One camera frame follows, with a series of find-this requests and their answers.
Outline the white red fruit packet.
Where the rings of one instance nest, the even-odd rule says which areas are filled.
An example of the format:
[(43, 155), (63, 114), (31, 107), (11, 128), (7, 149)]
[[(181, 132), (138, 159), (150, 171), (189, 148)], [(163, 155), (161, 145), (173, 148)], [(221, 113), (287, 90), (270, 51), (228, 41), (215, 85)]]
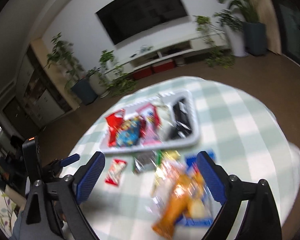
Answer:
[(127, 162), (125, 160), (113, 159), (104, 182), (109, 185), (119, 186), (122, 172), (126, 166)]

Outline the blue chips bag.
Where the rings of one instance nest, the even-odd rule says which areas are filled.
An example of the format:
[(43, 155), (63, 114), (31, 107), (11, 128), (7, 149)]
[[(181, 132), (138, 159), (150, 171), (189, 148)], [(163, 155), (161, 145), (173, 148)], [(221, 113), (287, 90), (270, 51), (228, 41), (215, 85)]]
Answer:
[(209, 227), (213, 223), (212, 196), (196, 165), (196, 156), (185, 158), (186, 174), (192, 179), (198, 179), (198, 187), (192, 196), (187, 209), (176, 222), (187, 227)]

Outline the large red snack bag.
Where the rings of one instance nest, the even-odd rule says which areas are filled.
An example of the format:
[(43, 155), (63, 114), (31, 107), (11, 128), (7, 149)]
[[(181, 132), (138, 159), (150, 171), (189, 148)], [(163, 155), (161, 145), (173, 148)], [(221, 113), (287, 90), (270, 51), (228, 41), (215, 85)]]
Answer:
[(108, 131), (109, 131), (109, 139), (108, 139), (109, 147), (114, 147), (116, 145), (116, 133), (119, 127), (123, 124), (124, 120), (125, 120), (124, 109), (119, 109), (106, 117), (106, 122), (108, 124)]

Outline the panda cartoon snack bag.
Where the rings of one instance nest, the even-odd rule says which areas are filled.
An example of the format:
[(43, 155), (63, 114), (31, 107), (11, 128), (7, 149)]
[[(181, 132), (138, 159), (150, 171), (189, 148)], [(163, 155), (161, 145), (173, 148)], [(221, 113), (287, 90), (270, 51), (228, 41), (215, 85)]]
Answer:
[(139, 141), (141, 121), (139, 117), (128, 119), (122, 123), (116, 133), (117, 147), (134, 146)]

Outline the orange snack bag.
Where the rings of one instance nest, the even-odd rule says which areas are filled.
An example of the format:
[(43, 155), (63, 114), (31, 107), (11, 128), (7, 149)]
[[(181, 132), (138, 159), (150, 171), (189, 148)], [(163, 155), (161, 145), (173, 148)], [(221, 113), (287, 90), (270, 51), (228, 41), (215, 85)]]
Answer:
[(198, 187), (198, 179), (192, 179), (186, 174), (181, 174), (168, 199), (161, 218), (152, 225), (158, 235), (172, 239), (177, 219), (185, 212)]

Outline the green seed packet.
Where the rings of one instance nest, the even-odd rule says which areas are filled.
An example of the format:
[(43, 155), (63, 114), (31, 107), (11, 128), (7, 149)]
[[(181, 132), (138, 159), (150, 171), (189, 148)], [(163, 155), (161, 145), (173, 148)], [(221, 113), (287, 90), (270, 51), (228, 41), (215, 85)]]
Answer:
[(156, 170), (163, 159), (161, 150), (142, 152), (133, 158), (133, 173), (142, 174)]

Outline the pink minion snack bag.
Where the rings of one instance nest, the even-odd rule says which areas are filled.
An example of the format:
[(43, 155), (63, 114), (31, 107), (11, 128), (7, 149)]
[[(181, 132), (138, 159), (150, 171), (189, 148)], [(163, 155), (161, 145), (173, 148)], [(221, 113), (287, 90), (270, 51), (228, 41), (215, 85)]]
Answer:
[(145, 146), (161, 143), (156, 132), (157, 124), (159, 123), (156, 107), (151, 103), (147, 103), (136, 112), (145, 120), (141, 144)]

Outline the black snack bag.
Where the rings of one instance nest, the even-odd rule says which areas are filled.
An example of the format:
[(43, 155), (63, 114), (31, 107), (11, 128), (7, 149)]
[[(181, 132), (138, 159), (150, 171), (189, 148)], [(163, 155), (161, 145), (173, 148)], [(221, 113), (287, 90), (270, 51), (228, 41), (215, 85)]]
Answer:
[(192, 134), (186, 98), (180, 98), (172, 107), (174, 124), (171, 128), (168, 140), (184, 139)]

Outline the gold snack packet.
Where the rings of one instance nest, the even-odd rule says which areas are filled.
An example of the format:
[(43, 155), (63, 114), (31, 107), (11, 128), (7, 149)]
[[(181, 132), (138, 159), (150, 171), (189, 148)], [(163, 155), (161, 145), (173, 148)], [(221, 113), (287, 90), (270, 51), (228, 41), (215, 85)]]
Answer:
[(180, 160), (180, 154), (176, 150), (157, 151), (156, 171), (154, 174), (151, 197), (154, 197), (154, 194), (160, 182), (166, 179), (166, 177), (168, 176), (172, 168), (171, 162), (175, 163), (176, 161), (179, 160)]

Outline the white red snack bag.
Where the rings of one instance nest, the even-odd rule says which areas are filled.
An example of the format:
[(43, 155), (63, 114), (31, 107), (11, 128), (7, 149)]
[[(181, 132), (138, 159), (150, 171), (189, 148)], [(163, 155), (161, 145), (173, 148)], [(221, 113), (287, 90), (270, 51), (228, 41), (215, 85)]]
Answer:
[(174, 129), (174, 121), (168, 105), (161, 100), (154, 102), (156, 107), (159, 123), (157, 124), (156, 132), (161, 141), (169, 140), (170, 134)]

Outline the plant in white pot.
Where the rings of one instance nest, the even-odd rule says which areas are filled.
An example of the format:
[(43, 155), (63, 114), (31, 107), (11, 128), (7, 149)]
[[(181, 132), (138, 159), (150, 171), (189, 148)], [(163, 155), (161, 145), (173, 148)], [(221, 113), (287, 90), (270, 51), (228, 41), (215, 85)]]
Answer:
[(248, 56), (245, 50), (242, 21), (238, 17), (233, 16), (230, 10), (226, 9), (215, 12), (213, 16), (217, 18), (219, 25), (224, 30), (230, 43), (232, 54), (235, 57)]
[(104, 98), (109, 94), (106, 81), (96, 67), (87, 72), (87, 78), (99, 98)]

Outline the tall plant dark pot left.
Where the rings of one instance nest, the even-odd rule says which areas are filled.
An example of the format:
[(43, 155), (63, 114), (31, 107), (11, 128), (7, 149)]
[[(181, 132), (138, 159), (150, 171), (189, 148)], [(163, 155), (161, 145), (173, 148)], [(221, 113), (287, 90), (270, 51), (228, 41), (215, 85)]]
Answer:
[(74, 44), (64, 40), (62, 33), (56, 34), (51, 43), (52, 51), (47, 54), (47, 66), (52, 64), (58, 67), (66, 79), (65, 91), (74, 97), (77, 102), (87, 106), (97, 99), (79, 59), (75, 57)]

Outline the trailing vine plant right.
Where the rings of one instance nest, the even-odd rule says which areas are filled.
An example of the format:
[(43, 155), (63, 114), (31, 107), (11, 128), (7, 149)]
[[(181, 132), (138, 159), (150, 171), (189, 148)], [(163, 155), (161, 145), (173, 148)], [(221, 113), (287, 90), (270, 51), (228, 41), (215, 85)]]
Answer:
[(220, 66), (225, 69), (234, 65), (234, 57), (230, 54), (224, 54), (221, 46), (218, 46), (213, 38), (214, 34), (217, 34), (221, 39), (221, 30), (212, 24), (211, 18), (208, 16), (194, 15), (196, 23), (196, 31), (200, 33), (200, 36), (204, 43), (209, 48), (209, 57), (205, 60), (206, 64), (213, 68)]

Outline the white tv console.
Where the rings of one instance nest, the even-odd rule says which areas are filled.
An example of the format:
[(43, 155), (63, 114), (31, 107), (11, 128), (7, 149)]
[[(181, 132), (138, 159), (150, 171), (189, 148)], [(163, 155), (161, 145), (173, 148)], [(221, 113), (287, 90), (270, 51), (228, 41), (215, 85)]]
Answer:
[(156, 46), (143, 46), (129, 56), (117, 60), (109, 71), (114, 71), (117, 66), (125, 68), (125, 72), (131, 73), (152, 64), (183, 56), (199, 51), (207, 51), (212, 48), (207, 44), (206, 37), (200, 33), (189, 34)]

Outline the large leaf plant dark pot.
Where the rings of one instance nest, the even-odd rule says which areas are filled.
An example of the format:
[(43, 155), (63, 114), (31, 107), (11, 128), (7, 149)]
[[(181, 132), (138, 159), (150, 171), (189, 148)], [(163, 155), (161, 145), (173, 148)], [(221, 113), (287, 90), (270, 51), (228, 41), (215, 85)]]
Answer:
[(227, 8), (216, 12), (221, 26), (228, 25), (235, 31), (242, 31), (247, 52), (253, 56), (263, 56), (267, 50), (266, 25), (260, 22), (251, 0), (218, 0)]

